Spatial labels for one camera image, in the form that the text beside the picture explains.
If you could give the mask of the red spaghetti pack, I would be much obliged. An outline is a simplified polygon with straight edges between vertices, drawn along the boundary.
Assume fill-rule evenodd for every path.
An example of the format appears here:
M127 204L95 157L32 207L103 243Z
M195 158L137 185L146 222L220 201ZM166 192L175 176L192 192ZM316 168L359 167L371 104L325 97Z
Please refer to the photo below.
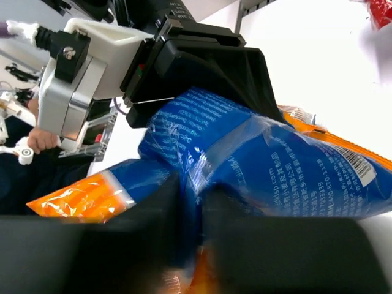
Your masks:
M392 0L353 0L366 6L373 30L380 30L391 24Z

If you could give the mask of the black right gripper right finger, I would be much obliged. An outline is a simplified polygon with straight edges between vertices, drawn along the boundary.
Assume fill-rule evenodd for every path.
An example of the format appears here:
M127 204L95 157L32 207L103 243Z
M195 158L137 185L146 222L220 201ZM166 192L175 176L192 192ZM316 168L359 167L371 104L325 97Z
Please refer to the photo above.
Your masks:
M359 223L256 216L222 188L206 194L203 229L217 293L389 293Z

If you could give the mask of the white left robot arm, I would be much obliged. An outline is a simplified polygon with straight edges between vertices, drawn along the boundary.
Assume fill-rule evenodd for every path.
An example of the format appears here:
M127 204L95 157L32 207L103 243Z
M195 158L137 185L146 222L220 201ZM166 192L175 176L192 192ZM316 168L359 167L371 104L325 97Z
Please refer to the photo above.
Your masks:
M132 128L168 99L197 87L281 121L263 53L228 28L195 21L182 1L83 1L111 7L116 24L73 18L62 31L39 27L49 52L38 124L75 139L93 100L122 96Z

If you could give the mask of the operator hand in background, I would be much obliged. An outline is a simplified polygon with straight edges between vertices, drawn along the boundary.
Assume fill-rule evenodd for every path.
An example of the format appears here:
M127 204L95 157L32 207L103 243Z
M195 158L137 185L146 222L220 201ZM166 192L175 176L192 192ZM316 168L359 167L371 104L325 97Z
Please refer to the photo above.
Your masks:
M53 149L58 146L58 136L50 132L33 128L28 135L28 146L36 153Z

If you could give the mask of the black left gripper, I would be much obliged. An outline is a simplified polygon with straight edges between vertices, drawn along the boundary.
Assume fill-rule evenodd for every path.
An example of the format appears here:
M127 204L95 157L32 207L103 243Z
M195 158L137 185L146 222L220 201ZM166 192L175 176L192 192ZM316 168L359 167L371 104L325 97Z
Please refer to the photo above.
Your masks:
M260 49L247 47L228 28L164 16L156 34L141 42L121 83L129 126L145 127L167 99L191 87L283 120Z

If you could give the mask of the blue and orange pasta bag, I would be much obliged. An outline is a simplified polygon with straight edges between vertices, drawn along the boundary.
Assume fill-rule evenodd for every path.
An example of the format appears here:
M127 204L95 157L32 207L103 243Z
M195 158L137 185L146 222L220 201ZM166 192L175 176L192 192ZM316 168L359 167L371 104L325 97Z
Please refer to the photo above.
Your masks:
M43 217L104 224L179 177L176 249L157 293L217 293L203 204L227 190L256 216L334 217L359 222L391 210L391 162L296 118L257 114L192 88L148 121L128 159L28 203Z

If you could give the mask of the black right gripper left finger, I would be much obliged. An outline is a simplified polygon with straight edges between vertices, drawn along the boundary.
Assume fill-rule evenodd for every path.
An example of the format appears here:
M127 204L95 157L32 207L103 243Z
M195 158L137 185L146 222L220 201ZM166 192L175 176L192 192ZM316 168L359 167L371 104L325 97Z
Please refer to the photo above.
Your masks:
M2 293L157 293L176 249L179 177L104 224L1 218Z

